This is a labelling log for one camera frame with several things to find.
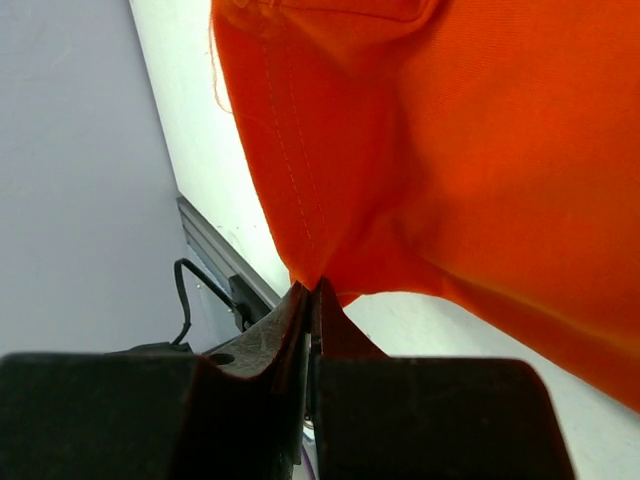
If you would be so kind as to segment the orange t-shirt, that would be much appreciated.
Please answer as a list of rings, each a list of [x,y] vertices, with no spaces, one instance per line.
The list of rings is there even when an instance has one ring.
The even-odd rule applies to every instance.
[[[215,1],[291,278],[445,298],[639,406],[635,1]]]

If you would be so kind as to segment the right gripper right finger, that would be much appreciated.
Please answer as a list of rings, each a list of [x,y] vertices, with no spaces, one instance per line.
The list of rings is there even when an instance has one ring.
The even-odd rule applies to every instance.
[[[513,358],[392,357],[327,280],[311,296],[312,420],[323,479],[571,479],[547,388]]]

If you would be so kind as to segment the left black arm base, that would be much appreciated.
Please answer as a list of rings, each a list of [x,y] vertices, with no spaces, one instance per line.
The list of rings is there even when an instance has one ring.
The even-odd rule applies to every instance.
[[[174,284],[183,312],[179,333],[169,341],[152,342],[126,349],[126,354],[192,354],[211,355],[246,332],[271,312],[272,308],[240,274],[220,283],[188,258],[173,264]],[[193,312],[186,277],[193,277],[203,303],[204,321],[213,335],[205,339],[191,331]]]

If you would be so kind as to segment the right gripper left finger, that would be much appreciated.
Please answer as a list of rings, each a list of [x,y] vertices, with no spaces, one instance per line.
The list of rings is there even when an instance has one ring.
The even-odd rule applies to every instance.
[[[209,355],[14,353],[5,479],[288,479],[301,461],[309,293]]]

